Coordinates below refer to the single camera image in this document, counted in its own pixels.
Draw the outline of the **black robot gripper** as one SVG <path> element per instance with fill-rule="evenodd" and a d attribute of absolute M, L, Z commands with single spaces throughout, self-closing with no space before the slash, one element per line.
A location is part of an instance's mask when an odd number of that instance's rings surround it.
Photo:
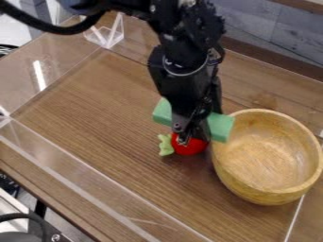
<path fill-rule="evenodd" d="M 186 146 L 192 138 L 210 140 L 206 118 L 212 112 L 221 113 L 218 64 L 220 57 L 213 50 L 201 55 L 197 66 L 188 67 L 170 61 L 160 46 L 149 54 L 149 76 L 157 93 L 170 103 L 172 131 L 181 146 Z"/>

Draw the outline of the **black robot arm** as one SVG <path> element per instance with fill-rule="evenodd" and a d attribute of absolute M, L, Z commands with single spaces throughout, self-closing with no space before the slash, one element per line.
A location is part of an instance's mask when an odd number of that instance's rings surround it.
<path fill-rule="evenodd" d="M 148 70 L 158 94 L 170 104 L 176 142 L 212 139 L 209 115 L 221 112 L 218 64 L 224 59 L 220 37 L 224 19 L 210 0 L 55 0 L 83 20 L 55 26 L 0 0 L 0 12 L 19 23 L 51 34 L 74 35 L 89 29 L 109 11 L 144 21 L 158 45 L 150 51 Z"/>

